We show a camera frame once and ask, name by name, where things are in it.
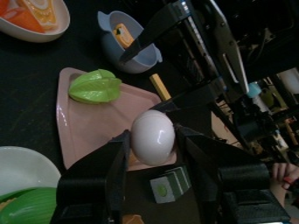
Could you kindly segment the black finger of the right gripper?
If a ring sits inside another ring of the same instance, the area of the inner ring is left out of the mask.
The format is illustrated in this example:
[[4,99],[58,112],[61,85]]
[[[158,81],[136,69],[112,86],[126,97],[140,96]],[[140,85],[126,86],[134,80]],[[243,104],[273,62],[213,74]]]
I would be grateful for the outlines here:
[[152,106],[152,109],[168,113],[196,106],[204,106],[213,102],[225,91],[227,86],[224,85],[223,79],[215,79],[205,84],[189,88],[169,100],[157,103]]
[[154,13],[140,35],[121,54],[118,62],[126,63],[189,15],[186,0],[168,3]]

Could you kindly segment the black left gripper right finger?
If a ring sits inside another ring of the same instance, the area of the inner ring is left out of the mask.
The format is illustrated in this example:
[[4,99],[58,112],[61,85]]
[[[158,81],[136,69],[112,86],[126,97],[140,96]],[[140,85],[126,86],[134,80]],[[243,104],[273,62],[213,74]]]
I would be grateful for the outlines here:
[[240,148],[174,127],[200,224],[289,224],[269,190],[267,166]]

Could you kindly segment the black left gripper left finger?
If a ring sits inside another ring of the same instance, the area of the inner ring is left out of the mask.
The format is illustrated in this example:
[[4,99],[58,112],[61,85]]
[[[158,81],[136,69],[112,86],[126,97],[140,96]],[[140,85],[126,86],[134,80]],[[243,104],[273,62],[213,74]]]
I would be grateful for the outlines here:
[[125,130],[62,173],[50,224],[121,224],[128,158]]

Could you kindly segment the person's hand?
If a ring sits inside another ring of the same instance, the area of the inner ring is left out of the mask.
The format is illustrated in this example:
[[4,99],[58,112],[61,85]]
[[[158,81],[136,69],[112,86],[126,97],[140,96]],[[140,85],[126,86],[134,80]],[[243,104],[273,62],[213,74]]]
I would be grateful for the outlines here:
[[287,190],[299,179],[299,167],[289,163],[275,163],[272,179]]

